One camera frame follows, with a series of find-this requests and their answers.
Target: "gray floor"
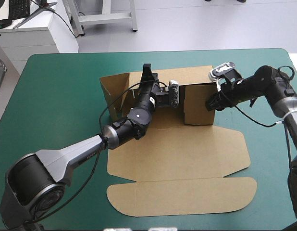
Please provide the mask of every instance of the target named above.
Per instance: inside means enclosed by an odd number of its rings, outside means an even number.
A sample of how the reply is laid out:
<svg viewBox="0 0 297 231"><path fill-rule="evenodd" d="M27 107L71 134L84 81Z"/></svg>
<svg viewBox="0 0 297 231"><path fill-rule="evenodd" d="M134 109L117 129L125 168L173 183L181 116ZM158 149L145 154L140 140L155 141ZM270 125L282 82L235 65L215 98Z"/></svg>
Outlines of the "gray floor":
<svg viewBox="0 0 297 231"><path fill-rule="evenodd" d="M94 14L100 0L77 0ZM139 31L131 23L86 26L79 52L179 51L284 48L297 53L297 0L135 0ZM129 0L112 0L112 11L129 9ZM8 67L0 92L0 118L19 74L0 48Z"/></svg>

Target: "black cable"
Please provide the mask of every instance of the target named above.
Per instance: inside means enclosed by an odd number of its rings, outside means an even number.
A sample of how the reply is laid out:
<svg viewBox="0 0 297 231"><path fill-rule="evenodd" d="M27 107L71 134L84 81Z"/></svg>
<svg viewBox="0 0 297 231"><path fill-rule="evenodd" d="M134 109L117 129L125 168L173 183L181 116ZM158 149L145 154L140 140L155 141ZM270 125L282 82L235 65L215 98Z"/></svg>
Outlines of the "black cable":
<svg viewBox="0 0 297 231"><path fill-rule="evenodd" d="M288 138L288 131L287 127L285 125L285 122L283 122L284 125L284 130L285 130L285 138L286 138L286 146L287 146L287 155L288 155L288 167L289 167L289 173L290 176L292 177L292 156L291 156L291 146L289 144L289 138Z"/></svg>
<svg viewBox="0 0 297 231"><path fill-rule="evenodd" d="M45 10L47 10L47 11L50 11L50 12L53 12L55 15L57 15L59 18L61 18L62 19L62 21L65 23L65 25L67 26L67 28L70 30L70 32L72 33L72 35L75 37L75 38L78 38L80 35L75 35L74 33L73 33L73 31L71 30L71 28L68 26L68 24L66 23L66 21L61 17L61 15L59 15L57 12L55 12L55 10L54 9L49 9L49 8L47 8L47 7L44 7L44 6L42 6L42 5L39 5L38 3L36 3L35 1L33 1L33 0L31 0L35 5L38 5L39 7L41 7L41 8L44 8Z"/></svg>
<svg viewBox="0 0 297 231"><path fill-rule="evenodd" d="M163 84L164 86L167 86L166 84L164 84L163 82L159 82L159 81L155 81L155 80L148 80L148 81L142 81L142 82L139 82L139 83L136 83L134 85L132 85L131 87L129 87L127 90L123 91L111 104L109 104L104 110L103 112L100 114L99 116L99 127L100 127L100 131L102 132L102 129L101 129L101 117L103 116L103 114L105 113L105 111L111 106L113 105L119 98L121 98L127 91L129 91L131 88L139 85L139 84L142 84L142 83L149 83L149 82L155 82L155 83L160 83L160 84ZM96 160L95 160L95 163L93 165L93 168L91 170L91 173L89 175L89 177L87 178L87 180L82 184L82 186L78 189L78 191L73 195L71 196L66 202L64 202L61 206L59 206L58 208L56 208L55 210L53 210L52 212L48 213L47 215L41 217L41 218L38 218L34 221L30 221L28 222L28 224L32 224L32 223L36 223L36 222L39 222L41 220L44 220L48 217L50 217L51 215L55 214L56 212L58 212L60 209L62 209L63 207L65 207L68 203L70 203L76 196L79 195L79 193L84 189L84 187L86 186L86 184L90 181L90 179L92 178L94 172L95 172L95 169L96 169L96 166L97 166L97 163L98 163L98 160L99 160L99 156L100 156L100 152L101 152L101 149L105 143L105 138L102 134L100 134L101 138L102 138L102 143L100 144L100 147L99 147L99 150L96 152L97 156L96 156Z"/></svg>
<svg viewBox="0 0 297 231"><path fill-rule="evenodd" d="M281 69L284 68L284 67L287 67L287 68L289 68L289 69L292 71L292 75L291 75L291 77L286 77L286 76L282 75ZM293 80L293 78L294 78L294 76L295 76L295 71L294 71L294 69L293 69L291 66L280 66L280 67L278 68L278 73L279 73L279 75L281 76L281 78L286 82L286 89L289 89L289 86L290 86L290 85L289 85L289 81Z"/></svg>
<svg viewBox="0 0 297 231"><path fill-rule="evenodd" d="M239 107L237 107L222 91L220 91L221 94L227 99L227 101L233 105L233 107L235 107L241 114L243 114L245 117L247 117L248 119L250 119L251 121L253 121L254 123L258 124L258 125L261 125L263 127L266 127L266 128L271 128L275 125L277 125L277 123L273 123L273 124L270 124L270 125L266 125L266 124L262 124L258 121L256 121L255 119L251 118L250 116L248 116L246 113L244 113Z"/></svg>

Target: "green table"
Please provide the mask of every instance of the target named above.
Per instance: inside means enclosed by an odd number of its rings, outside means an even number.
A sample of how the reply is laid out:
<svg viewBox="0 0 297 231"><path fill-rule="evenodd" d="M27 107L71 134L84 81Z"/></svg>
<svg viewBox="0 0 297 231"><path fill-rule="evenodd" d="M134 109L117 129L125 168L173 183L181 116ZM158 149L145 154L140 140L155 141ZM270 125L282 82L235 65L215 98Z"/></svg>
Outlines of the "green table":
<svg viewBox="0 0 297 231"><path fill-rule="evenodd" d="M242 76L258 67L293 66L285 50L226 50L137 53L46 54L32 56L20 77L0 122L0 201L5 171L21 156L40 149L60 149L99 133L98 116L105 107L99 77L153 69L196 65L214 66L233 61ZM292 81L297 92L297 76ZM254 108L240 107L250 116L270 124L277 120L264 98ZM41 222L46 229L97 230L106 227L175 226L181 230L278 230L295 221L288 189L288 160L283 126L263 128L236 109L216 113L215 125L244 133L251 166L229 177L251 176L258 183L255 198L233 213L134 218L117 212L106 189L128 180L106 171L107 151L83 192L56 215ZM69 198L88 176L93 158L74 172ZM0 217L0 229L4 226Z"/></svg>

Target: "white cabinet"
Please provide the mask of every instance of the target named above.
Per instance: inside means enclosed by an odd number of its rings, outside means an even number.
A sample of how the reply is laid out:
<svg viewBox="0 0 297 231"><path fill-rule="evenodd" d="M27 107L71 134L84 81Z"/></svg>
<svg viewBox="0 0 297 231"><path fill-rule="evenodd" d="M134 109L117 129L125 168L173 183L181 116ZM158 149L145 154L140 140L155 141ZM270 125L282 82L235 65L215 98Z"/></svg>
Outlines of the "white cabinet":
<svg viewBox="0 0 297 231"><path fill-rule="evenodd" d="M68 24L68 17L62 0L52 7ZM30 12L37 9L31 4ZM8 17L9 1L0 9L0 19ZM0 29L0 46L21 74L26 61L33 54L77 53L78 44L65 23L54 13L44 11L17 29L13 29L22 19L14 20L11 26Z"/></svg>

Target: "flattened cardboard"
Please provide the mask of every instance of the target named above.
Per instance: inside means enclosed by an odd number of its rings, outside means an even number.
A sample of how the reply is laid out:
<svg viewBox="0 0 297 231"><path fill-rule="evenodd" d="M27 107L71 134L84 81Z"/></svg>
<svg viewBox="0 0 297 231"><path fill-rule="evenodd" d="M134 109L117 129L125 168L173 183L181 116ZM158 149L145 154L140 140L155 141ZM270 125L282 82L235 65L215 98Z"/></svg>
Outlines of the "flattened cardboard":
<svg viewBox="0 0 297 231"><path fill-rule="evenodd" d="M244 136L217 126L148 129L109 150L107 171L137 182L225 177L247 168Z"/></svg>
<svg viewBox="0 0 297 231"><path fill-rule="evenodd" d="M252 200L252 178L222 178L247 168L250 159L243 135L212 126L214 111L205 101L216 92L208 73L212 66L153 71L159 80L180 84L179 108L158 108L146 135L109 150L108 172L136 183L112 185L111 204L130 216L231 212ZM140 81L142 72L100 79L109 105L120 92ZM111 118L126 115L137 87L109 109Z"/></svg>
<svg viewBox="0 0 297 231"><path fill-rule="evenodd" d="M247 206L256 188L253 178L165 180L111 185L107 197L133 217L225 213Z"/></svg>

